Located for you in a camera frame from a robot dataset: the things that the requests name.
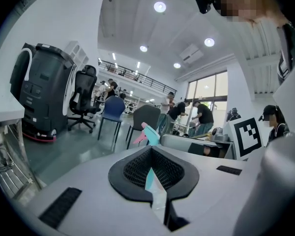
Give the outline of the black mesh office chair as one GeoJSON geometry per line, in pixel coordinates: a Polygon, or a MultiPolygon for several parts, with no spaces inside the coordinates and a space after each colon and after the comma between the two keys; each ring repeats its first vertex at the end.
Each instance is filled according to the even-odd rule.
{"type": "Polygon", "coordinates": [[[69,101],[69,109],[78,118],[68,117],[68,120],[75,122],[69,124],[67,129],[71,131],[72,127],[77,124],[84,124],[89,128],[89,133],[93,132],[96,127],[94,121],[85,119],[88,114],[96,114],[100,111],[98,107],[94,107],[91,103],[92,92],[97,81],[96,69],[91,65],[86,65],[81,71],[77,71],[75,76],[74,94],[69,101]]]}

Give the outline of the large glass window wall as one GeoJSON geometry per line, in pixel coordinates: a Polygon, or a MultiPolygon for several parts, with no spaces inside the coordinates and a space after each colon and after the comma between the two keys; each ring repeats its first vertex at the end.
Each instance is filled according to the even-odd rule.
{"type": "Polygon", "coordinates": [[[227,112],[228,73],[224,71],[190,82],[186,98],[200,100],[212,111],[214,125],[223,126],[227,112]]]}

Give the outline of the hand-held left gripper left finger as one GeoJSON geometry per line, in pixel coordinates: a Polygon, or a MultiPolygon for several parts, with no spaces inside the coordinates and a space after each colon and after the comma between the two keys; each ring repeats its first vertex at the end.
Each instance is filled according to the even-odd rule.
{"type": "Polygon", "coordinates": [[[28,204],[36,217],[67,189],[81,191],[57,232],[66,236],[165,236],[169,230],[151,209],[152,194],[133,184],[124,167],[139,149],[82,163],[43,188],[28,204]]]}

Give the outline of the pink and teal plastic object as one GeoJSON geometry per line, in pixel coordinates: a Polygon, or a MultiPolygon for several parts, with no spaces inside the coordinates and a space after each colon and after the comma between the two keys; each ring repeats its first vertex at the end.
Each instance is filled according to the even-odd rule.
{"type": "MultiPolygon", "coordinates": [[[[147,143],[151,146],[159,145],[159,134],[145,122],[143,122],[141,126],[143,130],[139,137],[133,142],[133,144],[139,144],[140,142],[147,140],[147,143]]],[[[161,223],[163,223],[166,209],[167,192],[161,185],[152,168],[150,168],[146,178],[145,190],[152,194],[153,204],[151,209],[156,217],[161,221],[161,223]]]]}

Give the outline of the ceiling air conditioner unit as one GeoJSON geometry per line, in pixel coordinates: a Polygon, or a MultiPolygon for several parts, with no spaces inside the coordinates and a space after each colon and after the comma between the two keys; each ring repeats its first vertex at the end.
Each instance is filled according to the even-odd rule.
{"type": "Polygon", "coordinates": [[[203,52],[195,45],[189,45],[181,54],[180,57],[186,64],[192,64],[204,56],[203,52]]]}

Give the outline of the dark grey chair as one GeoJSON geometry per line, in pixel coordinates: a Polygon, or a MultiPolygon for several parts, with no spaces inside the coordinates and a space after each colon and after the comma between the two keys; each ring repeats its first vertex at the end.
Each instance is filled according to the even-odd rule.
{"type": "Polygon", "coordinates": [[[142,122],[148,124],[151,128],[156,131],[158,119],[160,117],[160,109],[152,105],[143,105],[136,109],[133,113],[133,123],[129,126],[126,140],[127,149],[129,148],[133,131],[142,131],[142,122]]]}

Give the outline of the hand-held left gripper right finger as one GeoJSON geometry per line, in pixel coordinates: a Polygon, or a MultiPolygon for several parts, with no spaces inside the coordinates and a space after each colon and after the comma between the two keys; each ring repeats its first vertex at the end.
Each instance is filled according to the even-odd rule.
{"type": "Polygon", "coordinates": [[[195,222],[235,185],[246,163],[152,146],[153,170],[167,192],[164,225],[171,231],[195,222]]]}

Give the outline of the person's dark top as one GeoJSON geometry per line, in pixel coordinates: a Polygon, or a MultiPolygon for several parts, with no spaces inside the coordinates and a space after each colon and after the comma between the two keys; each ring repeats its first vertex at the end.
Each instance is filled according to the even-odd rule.
{"type": "Polygon", "coordinates": [[[285,24],[277,28],[277,32],[281,42],[277,76],[279,85],[282,85],[295,66],[295,28],[291,24],[285,24]]]}

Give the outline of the white sink table steel frame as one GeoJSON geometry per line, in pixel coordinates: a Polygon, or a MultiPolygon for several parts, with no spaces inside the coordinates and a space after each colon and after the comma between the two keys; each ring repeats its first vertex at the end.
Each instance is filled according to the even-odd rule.
{"type": "Polygon", "coordinates": [[[0,93],[0,188],[26,206],[45,187],[27,157],[22,133],[24,110],[7,91],[0,93]]]}

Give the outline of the black mezzanine railing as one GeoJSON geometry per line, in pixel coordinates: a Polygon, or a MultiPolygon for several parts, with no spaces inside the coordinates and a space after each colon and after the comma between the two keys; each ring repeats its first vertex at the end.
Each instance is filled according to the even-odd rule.
{"type": "Polygon", "coordinates": [[[120,66],[117,63],[111,63],[105,60],[98,60],[98,66],[100,69],[107,71],[109,74],[114,74],[117,75],[119,77],[124,77],[127,79],[130,79],[132,81],[135,81],[139,84],[145,85],[147,87],[150,87],[152,89],[155,89],[156,91],[162,92],[162,93],[169,93],[169,92],[173,92],[174,96],[177,93],[177,90],[175,90],[174,88],[161,83],[155,79],[152,79],[146,75],[143,75],[141,73],[139,73],[137,70],[131,70],[127,67],[124,66],[120,66]]]}

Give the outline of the black floor cleaning machine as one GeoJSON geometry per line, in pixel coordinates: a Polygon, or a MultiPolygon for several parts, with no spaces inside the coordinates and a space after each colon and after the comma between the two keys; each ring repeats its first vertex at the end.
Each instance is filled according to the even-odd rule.
{"type": "Polygon", "coordinates": [[[38,142],[54,142],[67,124],[67,108],[77,67],[67,53],[54,46],[25,43],[12,70],[10,91],[24,107],[22,130],[38,142]],[[33,54],[29,80],[24,76],[30,48],[33,54]]]}

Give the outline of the white curved faucet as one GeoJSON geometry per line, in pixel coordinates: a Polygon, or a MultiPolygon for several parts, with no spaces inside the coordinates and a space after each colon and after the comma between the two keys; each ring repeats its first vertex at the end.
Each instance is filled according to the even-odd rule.
{"type": "Polygon", "coordinates": [[[30,67],[31,67],[31,64],[32,64],[33,54],[32,54],[32,51],[30,50],[30,48],[23,48],[22,52],[27,52],[28,55],[29,55],[29,63],[28,63],[28,67],[26,69],[26,73],[25,73],[25,76],[24,76],[24,81],[28,81],[29,80],[30,67]]]}

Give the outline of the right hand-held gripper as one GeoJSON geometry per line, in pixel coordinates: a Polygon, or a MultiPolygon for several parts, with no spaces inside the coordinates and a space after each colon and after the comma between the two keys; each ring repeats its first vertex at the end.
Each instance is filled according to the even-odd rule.
{"type": "MultiPolygon", "coordinates": [[[[217,145],[228,145],[226,159],[246,160],[249,154],[263,147],[259,126],[255,118],[238,118],[215,128],[211,141],[217,145]]],[[[165,134],[160,138],[161,147],[175,155],[197,155],[211,157],[211,148],[203,141],[165,134]]]]}

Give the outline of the blue chair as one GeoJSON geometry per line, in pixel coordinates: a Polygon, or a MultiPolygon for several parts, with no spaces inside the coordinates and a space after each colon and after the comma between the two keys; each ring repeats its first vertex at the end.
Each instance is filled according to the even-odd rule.
{"type": "Polygon", "coordinates": [[[101,134],[103,133],[103,124],[106,122],[111,122],[116,125],[115,128],[107,130],[104,136],[112,136],[112,144],[110,147],[111,153],[115,152],[116,143],[119,135],[119,131],[122,124],[122,114],[125,110],[124,100],[117,96],[109,97],[104,104],[104,112],[101,116],[101,121],[98,130],[97,140],[101,148],[104,148],[104,142],[101,139],[101,134]]]}

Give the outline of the white wall cabinet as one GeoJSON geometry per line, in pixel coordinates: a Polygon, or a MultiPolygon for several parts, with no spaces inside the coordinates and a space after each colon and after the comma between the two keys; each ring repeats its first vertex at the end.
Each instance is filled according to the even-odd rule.
{"type": "Polygon", "coordinates": [[[70,41],[64,51],[70,55],[78,70],[82,70],[88,65],[89,57],[78,41],[70,41]]]}

